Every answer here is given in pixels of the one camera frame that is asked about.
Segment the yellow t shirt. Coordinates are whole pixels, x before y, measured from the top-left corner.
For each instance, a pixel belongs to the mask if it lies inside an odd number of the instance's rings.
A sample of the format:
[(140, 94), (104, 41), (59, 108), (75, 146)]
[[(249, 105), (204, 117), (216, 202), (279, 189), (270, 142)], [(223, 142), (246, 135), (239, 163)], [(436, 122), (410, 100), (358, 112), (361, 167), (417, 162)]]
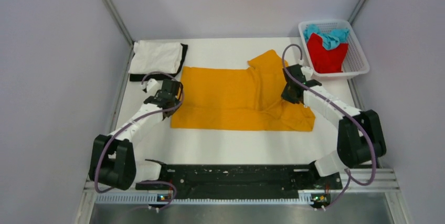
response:
[(175, 129), (310, 132), (315, 115), (281, 98), (288, 66), (274, 50), (246, 69), (184, 67), (185, 99), (171, 117)]

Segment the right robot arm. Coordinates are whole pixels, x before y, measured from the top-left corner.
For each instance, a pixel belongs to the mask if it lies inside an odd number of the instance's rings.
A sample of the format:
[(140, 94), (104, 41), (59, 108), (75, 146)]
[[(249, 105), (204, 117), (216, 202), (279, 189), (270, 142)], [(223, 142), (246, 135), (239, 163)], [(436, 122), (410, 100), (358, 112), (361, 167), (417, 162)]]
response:
[(373, 110), (362, 111), (330, 94), (322, 84), (308, 80), (309, 67), (300, 64), (283, 68), (286, 85), (282, 99), (307, 106), (328, 120), (337, 129), (336, 150), (310, 165), (308, 182), (322, 188), (329, 175), (370, 161), (376, 167), (377, 159), (387, 148), (379, 115)]

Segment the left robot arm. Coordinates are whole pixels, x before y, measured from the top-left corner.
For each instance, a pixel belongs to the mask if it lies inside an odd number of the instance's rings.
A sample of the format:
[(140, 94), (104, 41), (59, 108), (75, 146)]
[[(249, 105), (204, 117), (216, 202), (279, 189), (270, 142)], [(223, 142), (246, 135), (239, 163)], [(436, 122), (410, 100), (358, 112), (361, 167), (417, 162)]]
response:
[(134, 148), (184, 102), (184, 86), (176, 79), (151, 79), (143, 87), (147, 98), (137, 112), (115, 131), (93, 141), (89, 178), (98, 193), (130, 188), (137, 175)]

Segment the folded black t shirt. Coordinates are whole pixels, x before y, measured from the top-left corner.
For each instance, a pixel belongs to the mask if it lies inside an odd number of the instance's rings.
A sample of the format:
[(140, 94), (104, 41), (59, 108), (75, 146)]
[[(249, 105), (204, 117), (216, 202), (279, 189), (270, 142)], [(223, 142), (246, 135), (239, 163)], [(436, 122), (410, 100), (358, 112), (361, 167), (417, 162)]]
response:
[(179, 42), (153, 42), (140, 40), (134, 43), (129, 68), (129, 80), (141, 82), (155, 79), (158, 81), (177, 76), (184, 64), (188, 45)]

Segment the red t shirt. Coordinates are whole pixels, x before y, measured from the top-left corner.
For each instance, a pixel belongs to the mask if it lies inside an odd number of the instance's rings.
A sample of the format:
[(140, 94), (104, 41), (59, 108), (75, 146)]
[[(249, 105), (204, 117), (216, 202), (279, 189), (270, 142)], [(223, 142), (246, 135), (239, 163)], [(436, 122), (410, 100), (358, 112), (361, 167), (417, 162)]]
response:
[(312, 34), (306, 45), (316, 72), (322, 74), (342, 72), (342, 64), (348, 52), (347, 43), (340, 43), (338, 47), (327, 50), (323, 47), (322, 37)]

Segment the folded white t shirt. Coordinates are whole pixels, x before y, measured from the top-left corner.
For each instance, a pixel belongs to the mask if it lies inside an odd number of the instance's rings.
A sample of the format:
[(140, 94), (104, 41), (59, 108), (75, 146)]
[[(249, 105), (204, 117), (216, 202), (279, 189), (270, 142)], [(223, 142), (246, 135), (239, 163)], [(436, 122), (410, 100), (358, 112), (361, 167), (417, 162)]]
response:
[(153, 71), (177, 73), (183, 54), (179, 42), (139, 40), (134, 43), (129, 73), (147, 74)]

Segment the teal t shirt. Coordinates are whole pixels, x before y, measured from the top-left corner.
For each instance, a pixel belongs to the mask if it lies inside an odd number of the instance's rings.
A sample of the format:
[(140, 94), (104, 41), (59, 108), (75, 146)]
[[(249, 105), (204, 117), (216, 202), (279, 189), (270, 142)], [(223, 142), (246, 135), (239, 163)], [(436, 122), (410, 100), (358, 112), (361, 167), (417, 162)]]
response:
[(316, 34), (322, 38), (322, 45), (326, 50), (333, 50), (337, 48), (342, 43), (347, 43), (347, 38), (349, 36), (350, 29), (333, 29), (329, 33), (321, 32), (320, 28), (311, 24), (303, 31), (303, 37), (306, 42), (309, 41), (312, 34)]

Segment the white plastic basket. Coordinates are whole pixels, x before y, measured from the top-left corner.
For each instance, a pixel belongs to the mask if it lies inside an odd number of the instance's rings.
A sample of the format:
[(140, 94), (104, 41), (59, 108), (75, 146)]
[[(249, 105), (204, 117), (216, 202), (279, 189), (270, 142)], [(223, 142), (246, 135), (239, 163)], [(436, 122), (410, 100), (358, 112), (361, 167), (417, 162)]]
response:
[[(346, 52), (345, 59), (341, 65), (340, 72), (334, 73), (320, 73), (316, 71), (313, 56), (309, 52), (307, 43), (304, 39), (304, 31), (311, 25), (316, 25), (320, 32), (329, 33), (334, 29), (348, 29), (349, 34), (346, 37), (346, 43), (348, 44), (348, 51)], [(302, 47), (307, 56), (308, 65), (313, 69), (313, 74), (320, 79), (351, 79), (360, 74), (366, 74), (369, 72), (369, 64), (366, 56), (362, 50), (362, 47), (350, 25), (346, 20), (342, 19), (325, 19), (325, 20), (310, 20), (300, 22), (298, 24), (300, 36), (302, 38)]]

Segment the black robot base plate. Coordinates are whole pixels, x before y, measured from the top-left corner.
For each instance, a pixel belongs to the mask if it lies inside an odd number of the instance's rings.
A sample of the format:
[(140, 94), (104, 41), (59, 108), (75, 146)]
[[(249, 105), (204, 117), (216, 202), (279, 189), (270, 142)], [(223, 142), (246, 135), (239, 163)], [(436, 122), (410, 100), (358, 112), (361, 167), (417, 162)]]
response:
[(296, 199), (301, 190), (342, 189), (339, 173), (321, 177), (310, 165), (164, 164), (155, 185), (137, 190), (170, 190), (175, 199)]

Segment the left aluminium frame post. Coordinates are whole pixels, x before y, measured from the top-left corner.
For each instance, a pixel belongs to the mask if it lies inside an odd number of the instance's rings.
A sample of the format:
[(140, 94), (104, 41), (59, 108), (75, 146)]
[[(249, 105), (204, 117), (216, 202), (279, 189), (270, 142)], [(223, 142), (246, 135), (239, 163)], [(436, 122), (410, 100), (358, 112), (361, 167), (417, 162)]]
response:
[(121, 15), (118, 12), (118, 9), (113, 3), (113, 0), (102, 0), (103, 4), (105, 5), (107, 11), (109, 12), (111, 18), (115, 22), (116, 26), (118, 27), (118, 30), (124, 37), (126, 43), (132, 47), (134, 40), (132, 39), (126, 25), (124, 24), (124, 21), (121, 17)]

